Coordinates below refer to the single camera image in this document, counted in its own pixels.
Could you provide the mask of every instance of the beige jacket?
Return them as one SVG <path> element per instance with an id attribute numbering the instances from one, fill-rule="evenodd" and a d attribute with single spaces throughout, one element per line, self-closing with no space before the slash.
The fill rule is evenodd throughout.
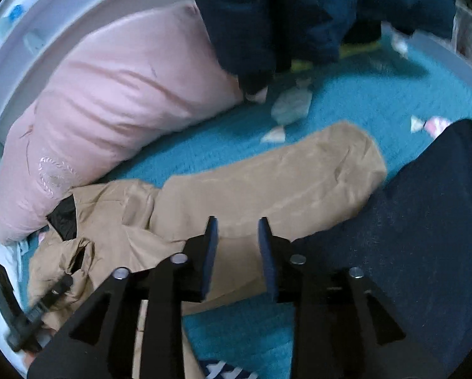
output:
<path id="1" fill-rule="evenodd" d="M 76 188 L 78 236 L 63 242 L 55 230 L 47 234 L 30 263 L 30 302 L 70 273 L 76 253 L 86 247 L 73 288 L 45 317 L 59 329 L 113 269 L 156 266 L 202 234 L 210 215 L 218 218 L 220 237 L 210 292 L 202 304 L 185 303 L 184 313 L 258 295 L 265 291 L 257 243 L 261 217 L 269 218 L 275 235 L 304 237 L 355 215 L 385 176 L 373 140 L 341 122 L 251 159 L 174 176 L 162 189 L 138 180 Z M 186 378 L 201 379 L 187 340 L 184 350 Z"/>

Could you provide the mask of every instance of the metal screw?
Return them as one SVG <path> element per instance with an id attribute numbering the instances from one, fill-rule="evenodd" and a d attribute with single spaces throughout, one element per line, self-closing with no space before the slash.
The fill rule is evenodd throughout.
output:
<path id="1" fill-rule="evenodd" d="M 350 270 L 348 271 L 348 274 L 352 278 L 355 278 L 358 280 L 359 278 L 362 278 L 364 276 L 364 271 L 358 266 L 354 266 L 353 268 L 350 268 Z"/>
<path id="2" fill-rule="evenodd" d="M 306 263 L 306 257 L 299 254 L 294 254 L 290 257 L 290 263 L 293 265 L 304 265 Z"/>
<path id="3" fill-rule="evenodd" d="M 184 264 L 187 261 L 188 261 L 188 257 L 185 254 L 174 254 L 171 257 L 171 262 L 173 264 Z"/>
<path id="4" fill-rule="evenodd" d="M 131 271 L 129 271 L 127 268 L 117 268 L 113 271 L 113 278 L 116 280 L 124 280 L 129 276 Z"/>

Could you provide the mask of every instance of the bed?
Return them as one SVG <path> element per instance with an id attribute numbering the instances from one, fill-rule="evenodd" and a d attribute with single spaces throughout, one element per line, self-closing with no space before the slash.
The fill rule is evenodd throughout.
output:
<path id="1" fill-rule="evenodd" d="M 126 13 L 172 1 L 176 0 L 86 0 L 71 17 L 66 14 L 67 21 L 55 30 L 52 28 L 51 39 L 45 38 L 45 46 L 36 53 L 28 53 L 26 61 L 22 62 L 20 53 L 7 53 L 14 64 L 21 65 L 10 75 L 0 73 L 5 74 L 0 75 L 0 87 L 3 87 L 0 90 L 0 141 L 4 142 L 12 122 L 35 98 L 49 73 L 81 36 Z M 31 20 L 40 14 L 39 8 L 36 13 L 29 11 Z M 23 20 L 28 21 L 28 18 L 24 16 Z M 12 45 L 13 33 L 20 31 L 18 26 L 8 35 L 6 44 Z M 392 50 L 388 32 L 387 29 L 379 50 L 301 75 L 312 78 L 313 103 L 307 118 L 286 128 L 286 143 L 301 140 L 340 119 L 348 119 L 376 139 L 391 177 L 432 141 L 425 132 L 410 132 L 412 115 L 422 119 L 439 115 L 452 121 L 472 118 L 472 67 L 424 35 L 413 37 L 409 60 L 401 58 Z M 0 56 L 4 56 L 3 47 Z M 275 126 L 270 115 L 272 104 L 283 90 L 294 84 L 295 77 L 279 79 L 271 87 L 264 105 L 240 105 L 205 123 L 160 139 L 104 180 L 140 178 L 161 186 L 171 175 L 213 169 L 280 146 L 260 140 Z M 194 159 L 193 155 L 203 157 Z M 28 259 L 37 244 L 37 236 L 33 235 L 28 252 L 17 254 L 11 261 L 12 268 L 16 269 L 17 292 L 24 305 L 27 303 Z M 20 263 L 22 272 L 18 271 Z M 288 306 L 272 305 L 262 296 L 190 316 L 185 319 L 185 326 L 199 358 L 225 360 L 258 371 L 262 378 L 288 377 L 292 341 L 292 309 Z M 0 337 L 3 336 L 4 329 L 0 332 Z M 2 341 L 0 348 L 20 370 L 15 355 Z"/>

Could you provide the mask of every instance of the dark jacket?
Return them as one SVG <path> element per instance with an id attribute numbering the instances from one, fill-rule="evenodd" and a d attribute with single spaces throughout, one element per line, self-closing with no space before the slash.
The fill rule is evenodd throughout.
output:
<path id="1" fill-rule="evenodd" d="M 220 65 L 242 80 L 269 83 L 291 59 L 324 64 L 356 21 L 390 22 L 412 34 L 451 38 L 455 0 L 196 0 Z M 357 34 L 365 34 L 358 29 Z"/>

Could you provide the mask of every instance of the dark blue clothing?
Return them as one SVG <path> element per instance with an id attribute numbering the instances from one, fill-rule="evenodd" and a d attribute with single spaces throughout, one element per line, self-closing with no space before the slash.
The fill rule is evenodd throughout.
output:
<path id="1" fill-rule="evenodd" d="M 448 127 L 358 216 L 293 245 L 315 272 L 360 266 L 452 373 L 472 349 L 472 120 Z"/>
<path id="2" fill-rule="evenodd" d="M 337 60 L 356 21 L 388 21 L 409 34 L 421 30 L 451 38 L 456 12 L 455 0 L 195 1 L 220 65 L 243 79 L 260 73 L 272 78 L 291 59 Z"/>

